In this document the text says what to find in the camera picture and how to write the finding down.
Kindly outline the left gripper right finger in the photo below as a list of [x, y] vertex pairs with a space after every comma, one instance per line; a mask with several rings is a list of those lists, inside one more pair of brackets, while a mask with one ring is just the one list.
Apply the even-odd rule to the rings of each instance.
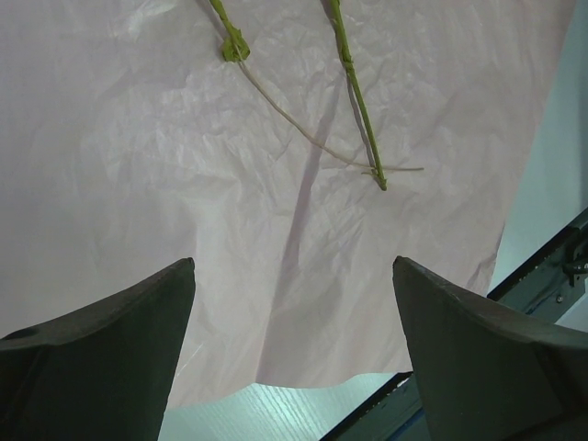
[[393, 286], [434, 440], [584, 440], [587, 334], [461, 288], [407, 257]]

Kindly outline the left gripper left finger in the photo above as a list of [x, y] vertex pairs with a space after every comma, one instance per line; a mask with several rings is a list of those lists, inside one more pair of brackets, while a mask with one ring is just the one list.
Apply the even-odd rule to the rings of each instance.
[[155, 440], [195, 298], [183, 258], [1, 340], [4, 440]]

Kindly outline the pink wrapping paper sheet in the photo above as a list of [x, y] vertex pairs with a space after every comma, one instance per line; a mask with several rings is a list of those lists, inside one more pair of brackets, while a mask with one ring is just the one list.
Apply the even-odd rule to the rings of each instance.
[[477, 293], [547, 104], [572, 1], [344, 1], [390, 168], [362, 171], [324, 1], [1, 4], [1, 332], [195, 262], [170, 397], [307, 388], [411, 363], [407, 256]]

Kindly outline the light pink rose stem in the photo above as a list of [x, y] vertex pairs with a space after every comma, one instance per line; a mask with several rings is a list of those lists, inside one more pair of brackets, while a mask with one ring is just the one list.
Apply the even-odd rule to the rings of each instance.
[[[221, 24], [224, 26], [227, 36], [220, 45], [220, 54], [225, 62], [236, 63], [243, 72], [244, 76], [252, 84], [252, 86], [262, 95], [270, 107], [272, 107], [282, 118], [284, 118], [290, 125], [292, 125], [304, 138], [306, 138], [311, 145], [319, 148], [320, 150], [327, 152], [336, 160], [349, 165], [360, 168], [363, 170], [363, 174], [371, 175], [371, 167], [373, 164], [361, 164], [351, 159], [345, 158], [338, 154], [326, 145], [317, 141], [313, 138], [302, 126], [292, 118], [288, 112], [280, 107], [267, 93], [267, 91], [261, 86], [261, 84], [254, 78], [253, 74], [248, 70], [245, 65], [245, 61], [251, 54], [250, 47], [243, 37], [243, 33], [240, 29], [235, 27], [229, 18], [229, 15], [224, 7], [222, 1], [210, 1], [212, 9], [217, 14]], [[388, 166], [383, 165], [384, 174], [386, 172], [421, 172], [424, 170], [423, 167], [400, 167], [400, 166]]]

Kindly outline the dark pink rose stem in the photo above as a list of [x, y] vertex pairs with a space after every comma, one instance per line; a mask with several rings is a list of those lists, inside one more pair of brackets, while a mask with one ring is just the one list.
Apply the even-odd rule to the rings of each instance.
[[368, 145], [373, 160], [373, 165], [371, 167], [371, 175], [375, 178], [379, 188], [382, 191], [387, 191], [388, 183], [380, 159], [378, 144], [372, 129], [371, 121], [368, 115], [368, 109], [356, 76], [356, 69], [353, 57], [351, 55], [347, 36], [345, 33], [345, 25], [341, 12], [341, 2], [338, 0], [330, 0], [328, 4], [331, 9], [331, 20], [334, 26], [334, 34], [340, 61], [345, 69], [346, 76], [351, 85], [352, 95], [358, 106], [361, 126], [367, 134]]

